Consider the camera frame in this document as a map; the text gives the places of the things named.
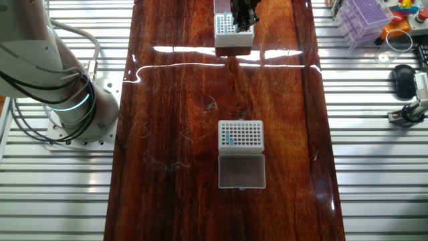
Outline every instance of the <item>yellow object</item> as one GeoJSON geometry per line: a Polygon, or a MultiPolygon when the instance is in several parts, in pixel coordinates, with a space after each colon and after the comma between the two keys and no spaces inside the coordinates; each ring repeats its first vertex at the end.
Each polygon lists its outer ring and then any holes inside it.
{"type": "Polygon", "coordinates": [[[381,39],[385,40],[385,38],[387,37],[387,34],[394,29],[399,29],[399,30],[403,30],[405,32],[408,32],[410,29],[410,25],[407,22],[407,20],[402,21],[401,23],[390,23],[388,24],[384,29],[383,32],[381,34],[381,39]]]}
{"type": "Polygon", "coordinates": [[[403,2],[401,2],[400,8],[411,8],[412,6],[413,4],[411,0],[403,0],[403,2]]]}

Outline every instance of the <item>wood grain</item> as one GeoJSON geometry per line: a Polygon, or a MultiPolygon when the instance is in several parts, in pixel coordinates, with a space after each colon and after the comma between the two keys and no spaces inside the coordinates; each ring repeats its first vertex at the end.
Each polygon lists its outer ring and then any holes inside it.
{"type": "Polygon", "coordinates": [[[5,104],[5,97],[0,96],[0,113],[3,110],[3,105],[5,104]]]}
{"type": "Polygon", "coordinates": [[[212,0],[135,1],[105,240],[344,240],[310,4],[217,58],[212,0]],[[266,189],[218,188],[217,122],[262,120],[266,189]]]}

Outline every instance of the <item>robotic arm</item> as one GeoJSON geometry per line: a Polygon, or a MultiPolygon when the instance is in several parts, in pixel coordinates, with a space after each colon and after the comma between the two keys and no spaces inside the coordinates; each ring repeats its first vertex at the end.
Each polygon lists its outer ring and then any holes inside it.
{"type": "Polygon", "coordinates": [[[255,7],[261,0],[231,0],[233,24],[238,26],[238,33],[247,31],[249,27],[259,21],[255,14],[255,7]]]}
{"type": "Polygon", "coordinates": [[[90,75],[55,33],[42,0],[0,0],[0,95],[31,97],[47,104],[69,136],[35,139],[91,141],[118,116],[113,95],[90,75]]]}

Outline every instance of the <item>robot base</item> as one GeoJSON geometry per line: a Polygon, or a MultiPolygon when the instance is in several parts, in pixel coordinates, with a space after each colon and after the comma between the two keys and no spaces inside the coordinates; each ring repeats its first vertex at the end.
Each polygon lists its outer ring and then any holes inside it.
{"type": "MultiPolygon", "coordinates": [[[[118,103],[120,103],[120,96],[122,94],[122,82],[121,81],[112,81],[112,80],[96,80],[96,84],[110,91],[118,103]]],[[[60,123],[58,116],[52,111],[51,117],[56,123],[60,123]]],[[[112,128],[106,132],[105,135],[101,136],[97,140],[83,141],[83,140],[73,140],[67,143],[46,143],[46,149],[50,151],[113,151],[114,150],[114,140],[116,139],[116,128],[117,121],[113,124],[112,128]]],[[[67,136],[65,130],[56,127],[51,121],[49,121],[47,134],[46,136],[52,139],[59,139],[61,137],[67,136]]]]}

